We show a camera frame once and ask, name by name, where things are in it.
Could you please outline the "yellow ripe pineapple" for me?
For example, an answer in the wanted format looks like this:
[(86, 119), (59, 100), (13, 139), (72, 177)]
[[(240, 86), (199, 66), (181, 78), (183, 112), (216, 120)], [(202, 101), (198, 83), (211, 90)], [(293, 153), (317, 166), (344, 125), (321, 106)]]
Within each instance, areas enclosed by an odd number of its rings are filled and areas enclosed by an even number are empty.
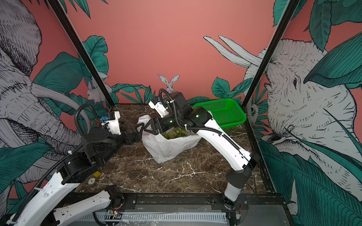
[(187, 130), (182, 128), (171, 128), (168, 131), (161, 134), (166, 139), (176, 139), (180, 137), (187, 137), (189, 135)]

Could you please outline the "white plastic bag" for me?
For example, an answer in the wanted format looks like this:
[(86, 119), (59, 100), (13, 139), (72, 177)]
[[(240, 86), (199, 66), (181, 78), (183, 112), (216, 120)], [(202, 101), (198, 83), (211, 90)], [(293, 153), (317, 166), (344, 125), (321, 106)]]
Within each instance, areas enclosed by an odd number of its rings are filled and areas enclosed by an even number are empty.
[(195, 147), (201, 136), (188, 131), (187, 137), (166, 139), (161, 134), (153, 135), (144, 132), (142, 143), (157, 163), (164, 163), (175, 158), (185, 150)]

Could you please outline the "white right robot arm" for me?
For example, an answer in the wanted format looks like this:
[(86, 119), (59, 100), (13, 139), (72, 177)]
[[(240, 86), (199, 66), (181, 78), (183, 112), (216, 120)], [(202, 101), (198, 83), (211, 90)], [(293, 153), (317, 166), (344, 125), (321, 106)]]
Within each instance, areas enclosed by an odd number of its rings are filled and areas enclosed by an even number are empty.
[(237, 202), (242, 188), (260, 161), (260, 155), (250, 153), (238, 145), (218, 125), (212, 114), (201, 106), (193, 108), (181, 92), (169, 94), (165, 89), (159, 91), (149, 103), (159, 117), (137, 124), (135, 130), (140, 134), (158, 135), (171, 128), (189, 130), (208, 141), (229, 163), (232, 170), (227, 174), (227, 187), (224, 202)]

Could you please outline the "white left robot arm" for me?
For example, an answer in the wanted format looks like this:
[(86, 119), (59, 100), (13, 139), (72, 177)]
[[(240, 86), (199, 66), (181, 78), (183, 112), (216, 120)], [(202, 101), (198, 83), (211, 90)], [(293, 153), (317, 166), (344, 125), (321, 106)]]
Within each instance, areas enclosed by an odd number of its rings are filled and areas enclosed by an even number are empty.
[(81, 145), (51, 167), (40, 179), (44, 181), (53, 172), (48, 183), (41, 188), (37, 183), (18, 211), (7, 217), (7, 226), (40, 226), (48, 220), (51, 226), (66, 226), (81, 217), (101, 209), (118, 211), (125, 204), (120, 188), (108, 186), (98, 194), (67, 206), (64, 210), (56, 206), (91, 174), (104, 166), (122, 145), (140, 142), (143, 128), (132, 132), (113, 134), (107, 129), (93, 129), (81, 136)]

